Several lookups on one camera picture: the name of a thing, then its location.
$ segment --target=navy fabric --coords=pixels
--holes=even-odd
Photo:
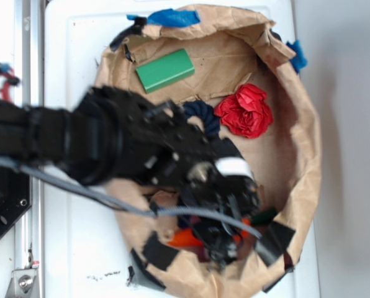
[[[183,105],[186,118],[198,116],[204,124],[204,133],[208,137],[220,131],[220,117],[214,115],[214,108],[204,101],[189,101]]]

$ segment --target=red wire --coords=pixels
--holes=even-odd
[[[7,79],[15,78],[14,76],[14,70],[10,68],[8,73],[4,73],[3,76]],[[10,84],[6,81],[3,84],[3,87],[0,90],[1,98],[3,101],[12,102],[10,98]]]
[[[6,79],[15,78],[14,70],[10,68],[7,73],[1,73],[0,76],[4,76]],[[11,85],[6,80],[3,84],[3,87],[0,89],[0,94],[3,101],[12,102],[10,97],[10,87]]]

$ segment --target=red tissue paper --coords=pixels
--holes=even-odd
[[[271,109],[264,102],[266,92],[253,84],[241,85],[235,94],[227,96],[214,109],[220,123],[231,133],[247,138],[262,135],[273,123]]]

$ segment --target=white surface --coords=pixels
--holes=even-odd
[[[126,14],[147,16],[190,1],[69,1],[47,6],[45,103],[73,108],[96,76],[96,60],[110,41],[132,23]],[[227,1],[202,1],[227,4]],[[294,40],[289,1],[232,1],[275,19],[284,40]],[[128,254],[112,211],[52,187],[45,188],[46,297],[165,297],[143,287],[128,288]],[[120,274],[105,275],[120,271]],[[257,297],[319,297],[313,229],[302,262],[269,295]]]
[[[0,1],[0,62],[14,63],[14,1]],[[0,297],[6,294],[14,270],[14,229],[0,240]]]
[[[294,2],[301,78],[323,128],[321,295],[370,298],[370,1]]]

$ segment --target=green foam block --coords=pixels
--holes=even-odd
[[[185,49],[180,49],[137,68],[146,93],[173,84],[195,73]]]

